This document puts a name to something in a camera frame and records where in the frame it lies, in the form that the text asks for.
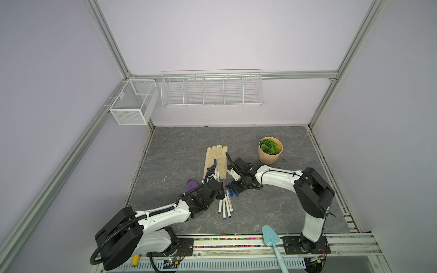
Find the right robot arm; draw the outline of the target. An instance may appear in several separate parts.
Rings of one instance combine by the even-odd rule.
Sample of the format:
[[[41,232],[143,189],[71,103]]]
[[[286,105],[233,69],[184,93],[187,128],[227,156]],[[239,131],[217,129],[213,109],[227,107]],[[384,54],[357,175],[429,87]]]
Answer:
[[[306,213],[305,223],[299,237],[285,240],[288,254],[330,253],[323,231],[336,193],[315,169],[307,167],[302,171],[290,171],[246,163],[238,158],[234,162],[229,160],[227,172],[233,177],[233,182],[227,187],[234,194],[270,185],[297,195]]]

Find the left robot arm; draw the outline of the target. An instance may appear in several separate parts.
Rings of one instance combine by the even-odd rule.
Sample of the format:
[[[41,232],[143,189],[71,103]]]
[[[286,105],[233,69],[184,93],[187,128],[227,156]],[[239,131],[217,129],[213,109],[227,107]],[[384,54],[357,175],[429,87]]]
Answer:
[[[177,236],[170,225],[199,217],[215,200],[225,197],[223,183],[211,179],[181,194],[176,202],[152,210],[122,208],[95,235],[97,248],[91,265],[112,270],[142,253],[165,253],[175,249]]]

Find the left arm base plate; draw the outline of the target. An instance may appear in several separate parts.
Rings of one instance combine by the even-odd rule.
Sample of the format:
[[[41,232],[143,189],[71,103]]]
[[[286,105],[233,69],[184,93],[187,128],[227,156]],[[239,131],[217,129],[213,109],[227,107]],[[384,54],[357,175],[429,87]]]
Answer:
[[[169,247],[163,252],[153,252],[153,257],[191,257],[194,250],[194,238],[178,238],[171,241]]]

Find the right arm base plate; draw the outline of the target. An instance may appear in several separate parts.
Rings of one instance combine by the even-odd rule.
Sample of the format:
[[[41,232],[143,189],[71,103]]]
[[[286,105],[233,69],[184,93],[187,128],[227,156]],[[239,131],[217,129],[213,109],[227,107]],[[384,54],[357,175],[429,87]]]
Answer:
[[[287,255],[292,254],[331,254],[331,249],[325,235],[313,242],[303,235],[282,237],[283,247]]]

